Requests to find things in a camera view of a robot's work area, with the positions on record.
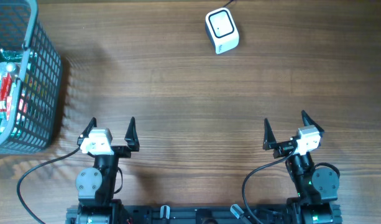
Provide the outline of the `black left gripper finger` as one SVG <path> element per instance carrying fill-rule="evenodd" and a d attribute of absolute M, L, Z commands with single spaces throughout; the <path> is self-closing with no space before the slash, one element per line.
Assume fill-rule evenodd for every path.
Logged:
<path fill-rule="evenodd" d="M 80 134 L 79 138 L 87 138 L 89 136 L 89 133 L 93 128 L 97 127 L 96 118 L 92 117 L 87 127 L 84 129 L 84 131 Z"/>
<path fill-rule="evenodd" d="M 135 118 L 132 117 L 125 135 L 124 140 L 127 142 L 127 147 L 131 151 L 138 152 L 140 149 L 139 138 L 137 136 Z"/>

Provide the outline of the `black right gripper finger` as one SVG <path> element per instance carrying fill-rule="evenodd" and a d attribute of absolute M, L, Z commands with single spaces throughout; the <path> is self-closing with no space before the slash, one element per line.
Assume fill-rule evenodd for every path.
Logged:
<path fill-rule="evenodd" d="M 267 118 L 264 119 L 264 141 L 263 149 L 268 151 L 276 148 L 277 142 L 272 131 L 271 125 Z"/>
<path fill-rule="evenodd" d="M 324 129 L 316 123 L 314 120 L 311 119 L 311 117 L 308 115 L 308 113 L 305 110 L 301 111 L 301 117 L 303 120 L 304 126 L 315 126 L 320 134 L 324 134 Z"/>

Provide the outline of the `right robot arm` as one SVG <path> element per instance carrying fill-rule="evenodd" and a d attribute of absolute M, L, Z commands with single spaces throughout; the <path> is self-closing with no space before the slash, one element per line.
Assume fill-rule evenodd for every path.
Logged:
<path fill-rule="evenodd" d="M 301 112 L 303 126 L 288 141 L 278 142 L 271 125 L 264 120 L 263 149 L 272 150 L 285 166 L 298 196 L 288 198 L 283 208 L 284 223 L 342 223 L 340 206 L 335 204 L 340 171 L 327 162 L 314 163 L 311 151 L 321 146 L 324 129 L 306 111 Z"/>

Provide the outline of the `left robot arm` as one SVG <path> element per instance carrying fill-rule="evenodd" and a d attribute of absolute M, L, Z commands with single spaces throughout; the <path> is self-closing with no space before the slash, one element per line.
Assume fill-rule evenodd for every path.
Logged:
<path fill-rule="evenodd" d="M 94 159 L 92 167 L 82 170 L 75 181 L 78 208 L 67 211 L 66 223 L 132 223 L 122 201 L 115 199 L 116 176 L 122 174 L 120 158 L 130 158 L 140 149 L 135 118 L 132 117 L 124 138 L 125 146 L 113 146 L 108 128 L 98 128 L 96 118 L 80 134 L 77 145 L 83 154 Z"/>

